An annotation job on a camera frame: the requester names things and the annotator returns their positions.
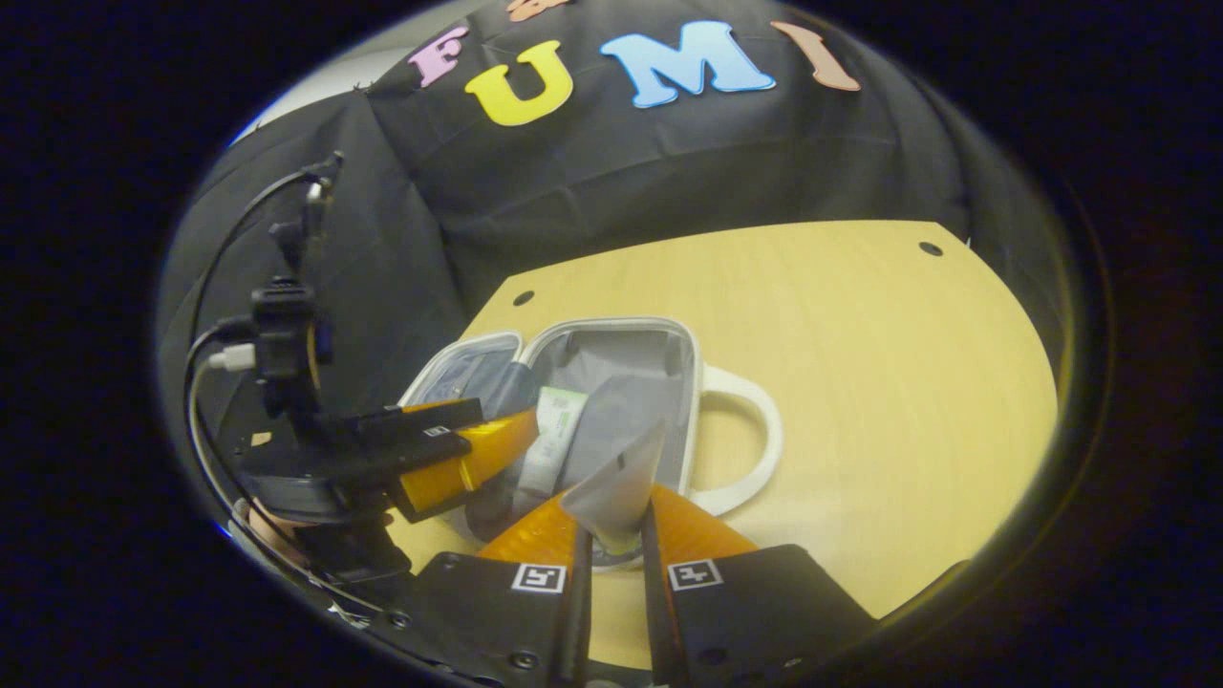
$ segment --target bag handle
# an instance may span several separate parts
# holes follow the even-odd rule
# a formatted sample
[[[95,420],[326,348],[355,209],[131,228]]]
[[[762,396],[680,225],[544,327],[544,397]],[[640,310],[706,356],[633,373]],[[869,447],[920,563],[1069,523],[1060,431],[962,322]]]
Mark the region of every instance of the bag handle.
[[[706,512],[722,516],[759,492],[773,477],[773,472],[777,470],[784,444],[781,413],[777,409],[773,398],[759,385],[709,364],[704,365],[704,373],[701,376],[701,393],[739,397],[756,407],[764,419],[764,452],[761,455],[759,462],[756,463],[756,468],[731,485],[715,490],[696,491],[689,497]]]

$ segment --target yellow letter u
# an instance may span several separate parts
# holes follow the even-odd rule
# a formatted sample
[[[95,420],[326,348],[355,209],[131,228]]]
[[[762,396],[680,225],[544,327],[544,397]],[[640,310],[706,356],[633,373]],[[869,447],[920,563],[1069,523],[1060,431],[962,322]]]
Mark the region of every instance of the yellow letter u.
[[[559,40],[545,40],[527,48],[519,55],[520,62],[530,62],[543,79],[543,93],[530,100],[520,100],[505,75],[510,67],[497,65],[467,82],[464,88],[479,99],[488,119],[501,126],[519,126],[534,121],[561,106],[574,93],[574,79],[556,56]]]

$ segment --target blue letter m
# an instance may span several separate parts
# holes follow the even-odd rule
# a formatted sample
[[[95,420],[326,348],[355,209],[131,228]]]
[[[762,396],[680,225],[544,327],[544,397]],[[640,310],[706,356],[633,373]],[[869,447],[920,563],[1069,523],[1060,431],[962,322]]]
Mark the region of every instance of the blue letter m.
[[[640,33],[630,33],[603,44],[599,53],[620,60],[629,78],[637,87],[632,104],[653,108],[670,103],[679,92],[663,86],[665,76],[689,93],[704,90],[704,66],[713,70],[713,87],[718,90],[764,90],[773,88],[773,77],[762,73],[730,38],[725,22],[689,22],[680,29],[680,49],[671,48]]]

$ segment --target foam letter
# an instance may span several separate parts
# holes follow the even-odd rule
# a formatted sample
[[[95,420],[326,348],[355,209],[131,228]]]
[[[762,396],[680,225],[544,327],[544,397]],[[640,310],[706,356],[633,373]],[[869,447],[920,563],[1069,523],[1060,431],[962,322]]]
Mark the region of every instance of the foam letter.
[[[564,5],[565,2],[569,2],[569,0],[514,0],[505,11],[510,13],[511,22],[522,22],[549,7]]]
[[[811,65],[816,67],[816,71],[811,72],[811,76],[816,77],[817,82],[829,88],[840,88],[841,90],[862,89],[862,86],[854,81],[854,77],[845,73],[844,67],[828,51],[824,39],[818,33],[785,22],[769,23],[773,24],[773,28],[789,35],[799,44],[799,49],[811,60]]]
[[[543,79],[543,93],[530,100],[519,100],[505,75],[510,67],[497,65],[467,82],[465,90],[479,99],[488,119],[501,126],[517,126],[534,121],[561,106],[574,93],[574,79],[556,56],[559,40],[547,40],[527,48],[519,55],[520,62],[534,65]]]
[[[421,76],[424,77],[421,81],[421,88],[438,81],[438,77],[455,68],[457,62],[446,57],[454,57],[462,50],[462,45],[457,40],[460,35],[467,35],[467,27],[461,26],[448,31],[445,35],[407,59],[408,62],[416,65],[416,68],[421,70]]]
[[[680,29],[680,49],[671,49],[640,33],[608,40],[599,53],[620,60],[629,78],[637,87],[632,104],[653,108],[675,100],[679,92],[663,86],[665,76],[689,93],[704,89],[704,66],[713,70],[711,83],[718,90],[764,90],[777,86],[773,77],[762,73],[739,44],[730,38],[725,22],[689,22]]]

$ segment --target black cloth backdrop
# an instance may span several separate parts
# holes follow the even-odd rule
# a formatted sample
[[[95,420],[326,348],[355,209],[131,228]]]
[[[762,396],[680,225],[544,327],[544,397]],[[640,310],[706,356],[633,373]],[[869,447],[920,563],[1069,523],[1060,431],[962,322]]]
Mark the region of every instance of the black cloth backdrop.
[[[680,27],[700,20],[729,23],[777,86],[681,90],[667,105],[635,108],[635,86],[599,46],[627,33],[678,46]],[[818,32],[861,90],[816,83],[770,21]],[[251,198],[335,149],[346,164],[306,271],[335,324],[335,364],[322,375],[333,413],[395,403],[509,275],[645,241],[805,220],[933,220],[971,237],[1032,317],[1058,373],[1070,303],[1052,210],[969,119],[881,53],[783,5],[733,0],[583,0],[521,23],[492,4],[460,23],[468,34],[457,65],[428,88],[404,60],[368,89],[258,128],[204,176],[169,249],[155,319],[161,406],[181,457],[192,456],[182,374],[202,274]],[[572,75],[570,99],[523,126],[490,121],[464,86],[506,64],[515,93],[532,97],[539,77],[515,57],[549,39]],[[294,216],[303,191],[269,203],[226,251],[201,329],[247,312],[251,288],[284,271],[267,227]],[[249,378],[219,379],[202,407],[223,445],[265,425]],[[187,474],[202,489],[190,462]]]

